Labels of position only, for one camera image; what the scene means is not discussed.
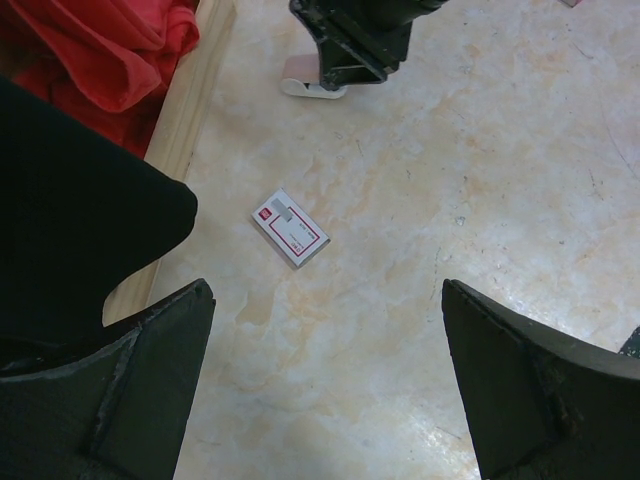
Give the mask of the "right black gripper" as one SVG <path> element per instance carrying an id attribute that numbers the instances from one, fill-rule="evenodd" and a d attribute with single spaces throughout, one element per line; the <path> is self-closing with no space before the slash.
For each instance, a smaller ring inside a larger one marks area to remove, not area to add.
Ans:
<path id="1" fill-rule="evenodd" d="M 409 23 L 445 3 L 447 0 L 290 1 L 289 8 L 301 15 L 299 20 L 316 43 L 320 85 L 336 91 L 386 82 L 407 58 Z M 331 14 L 338 12 L 346 15 Z"/>

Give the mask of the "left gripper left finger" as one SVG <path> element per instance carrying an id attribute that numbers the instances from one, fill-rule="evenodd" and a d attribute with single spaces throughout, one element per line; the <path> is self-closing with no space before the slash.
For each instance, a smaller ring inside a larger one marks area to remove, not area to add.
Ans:
<path id="1" fill-rule="evenodd" d="M 172 478 L 215 306 L 198 279 L 76 342 L 2 337 L 2 478 Z"/>

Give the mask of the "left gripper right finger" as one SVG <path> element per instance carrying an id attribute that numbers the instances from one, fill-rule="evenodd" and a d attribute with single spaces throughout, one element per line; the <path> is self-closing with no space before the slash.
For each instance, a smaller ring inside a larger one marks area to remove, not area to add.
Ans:
<path id="1" fill-rule="evenodd" d="M 442 312 L 481 478 L 638 478 L 638 358 L 458 280 L 444 282 Z"/>

